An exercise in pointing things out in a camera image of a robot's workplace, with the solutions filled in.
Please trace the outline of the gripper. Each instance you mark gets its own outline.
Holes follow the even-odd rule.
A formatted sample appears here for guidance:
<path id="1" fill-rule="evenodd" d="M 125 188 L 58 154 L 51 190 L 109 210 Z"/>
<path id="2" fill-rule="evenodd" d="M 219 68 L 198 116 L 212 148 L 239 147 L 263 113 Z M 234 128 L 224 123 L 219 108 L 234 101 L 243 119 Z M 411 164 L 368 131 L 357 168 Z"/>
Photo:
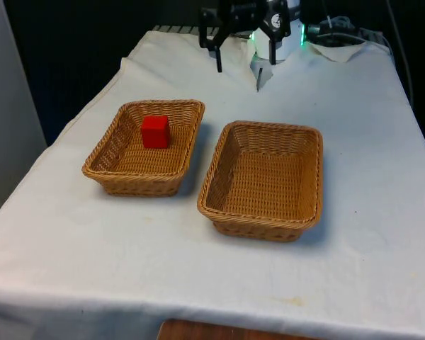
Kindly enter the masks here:
<path id="1" fill-rule="evenodd" d="M 268 59 L 276 64 L 276 45 L 291 33 L 287 1 L 229 0 L 199 12 L 199 45 L 215 57 L 222 72 L 220 48 L 232 32 L 261 29 L 268 37 Z"/>

